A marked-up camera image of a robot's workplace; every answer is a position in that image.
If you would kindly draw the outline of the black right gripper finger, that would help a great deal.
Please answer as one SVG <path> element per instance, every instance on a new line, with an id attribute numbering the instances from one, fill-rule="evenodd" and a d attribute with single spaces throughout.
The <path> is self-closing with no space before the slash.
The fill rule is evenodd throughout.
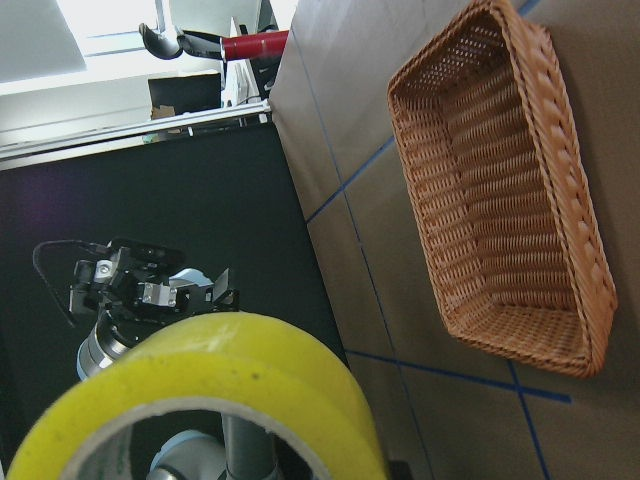
<path id="1" fill-rule="evenodd" d="M 406 461 L 390 460 L 389 471 L 392 480 L 413 480 L 411 468 Z"/>

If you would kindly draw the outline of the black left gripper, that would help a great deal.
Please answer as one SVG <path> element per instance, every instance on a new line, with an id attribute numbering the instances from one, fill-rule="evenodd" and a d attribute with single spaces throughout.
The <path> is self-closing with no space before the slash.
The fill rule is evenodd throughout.
<path id="1" fill-rule="evenodd" d="M 170 325 L 193 316 L 237 312 L 229 269 L 216 279 L 186 267 L 185 254 L 131 239 L 113 239 L 99 262 L 101 305 L 116 322 Z"/>

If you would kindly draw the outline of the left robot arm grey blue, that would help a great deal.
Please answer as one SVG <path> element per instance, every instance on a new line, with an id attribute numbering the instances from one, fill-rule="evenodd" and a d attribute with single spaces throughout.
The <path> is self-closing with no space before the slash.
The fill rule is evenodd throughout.
<path id="1" fill-rule="evenodd" d="M 95 314 L 79 347 L 81 380 L 104 371 L 142 341 L 192 316 L 236 312 L 239 292 L 230 270 L 211 280 L 184 265 L 175 249 L 127 239 L 107 245 L 81 242 L 94 255 L 79 260 L 70 288 L 69 316 Z M 274 439 L 239 417 L 221 417 L 223 438 L 197 430 L 170 437 L 151 461 L 150 479 L 276 479 Z"/>

